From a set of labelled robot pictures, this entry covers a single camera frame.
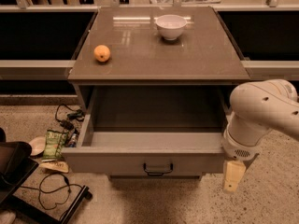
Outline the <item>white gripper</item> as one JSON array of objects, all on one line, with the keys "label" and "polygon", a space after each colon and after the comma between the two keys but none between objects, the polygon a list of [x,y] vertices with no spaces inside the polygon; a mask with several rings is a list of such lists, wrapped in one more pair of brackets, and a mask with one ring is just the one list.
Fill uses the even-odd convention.
[{"label": "white gripper", "polygon": [[236,192],[242,180],[246,166],[243,161],[250,161],[259,153],[258,145],[262,133],[253,131],[233,131],[226,128],[221,140],[222,147],[229,158],[223,164],[223,190],[227,193]]}]

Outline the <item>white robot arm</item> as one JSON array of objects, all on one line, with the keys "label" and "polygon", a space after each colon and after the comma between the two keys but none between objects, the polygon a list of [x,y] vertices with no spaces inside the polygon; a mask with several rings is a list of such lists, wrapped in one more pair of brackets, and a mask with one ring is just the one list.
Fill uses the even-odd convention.
[{"label": "white robot arm", "polygon": [[272,79],[235,87],[230,105],[231,117],[221,139],[226,154],[223,189],[234,193],[265,135],[276,130],[299,140],[299,102],[290,82]]}]

